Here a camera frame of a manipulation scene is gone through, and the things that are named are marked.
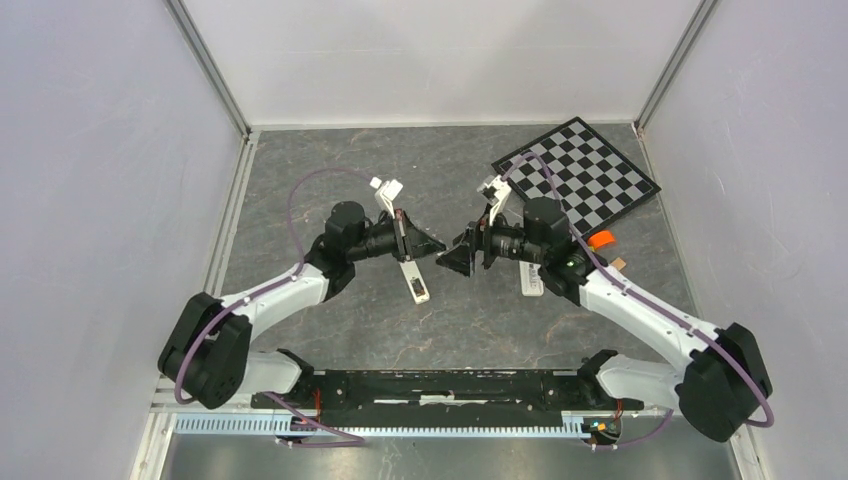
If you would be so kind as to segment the white remote control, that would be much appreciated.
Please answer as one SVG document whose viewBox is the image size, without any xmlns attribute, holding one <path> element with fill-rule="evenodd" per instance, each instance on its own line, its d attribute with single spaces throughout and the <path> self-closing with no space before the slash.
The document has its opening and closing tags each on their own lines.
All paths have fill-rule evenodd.
<svg viewBox="0 0 848 480">
<path fill-rule="evenodd" d="M 519 263 L 519 274 L 521 293 L 526 297 L 540 297 L 544 294 L 545 287 L 539 275 L 539 264 L 524 262 Z"/>
</svg>

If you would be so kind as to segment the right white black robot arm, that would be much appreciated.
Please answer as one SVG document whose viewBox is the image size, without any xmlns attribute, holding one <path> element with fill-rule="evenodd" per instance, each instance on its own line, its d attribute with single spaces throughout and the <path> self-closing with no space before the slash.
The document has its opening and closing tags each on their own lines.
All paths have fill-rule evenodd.
<svg viewBox="0 0 848 480">
<path fill-rule="evenodd" d="M 616 323 L 662 357 L 657 363 L 613 350 L 596 354 L 579 371 L 577 392 L 585 405 L 638 400 L 682 414 L 717 442 L 743 425 L 774 425 L 773 387 L 753 333 L 738 323 L 720 328 L 634 284 L 591 251 L 560 202 L 530 200 L 519 226 L 489 209 L 437 263 L 470 277 L 478 257 L 485 268 L 499 258 L 538 265 L 545 289 Z"/>
</svg>

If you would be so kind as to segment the small white remote with buttons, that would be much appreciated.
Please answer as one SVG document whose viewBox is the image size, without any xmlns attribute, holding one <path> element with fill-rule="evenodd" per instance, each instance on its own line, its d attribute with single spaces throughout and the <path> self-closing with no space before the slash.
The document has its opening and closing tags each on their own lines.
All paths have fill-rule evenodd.
<svg viewBox="0 0 848 480">
<path fill-rule="evenodd" d="M 408 290 L 417 304 L 423 304 L 430 300 L 430 293 L 421 275 L 418 264 L 414 260 L 399 263 Z"/>
</svg>

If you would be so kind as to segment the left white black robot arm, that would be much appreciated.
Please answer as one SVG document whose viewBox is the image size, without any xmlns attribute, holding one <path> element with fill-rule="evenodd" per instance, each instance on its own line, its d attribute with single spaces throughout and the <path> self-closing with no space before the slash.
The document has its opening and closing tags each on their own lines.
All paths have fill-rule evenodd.
<svg viewBox="0 0 848 480">
<path fill-rule="evenodd" d="M 415 260 L 444 252 L 441 241 L 417 228 L 402 209 L 371 221 L 357 202 L 336 204 L 304 259 L 245 292 L 189 298 L 157 361 L 175 384 L 180 404 L 217 409 L 238 394 L 272 392 L 290 407 L 314 394 L 310 368 L 283 350 L 253 352 L 271 326 L 339 294 L 355 277 L 358 261 L 390 255 L 406 270 L 415 299 L 427 294 Z"/>
</svg>

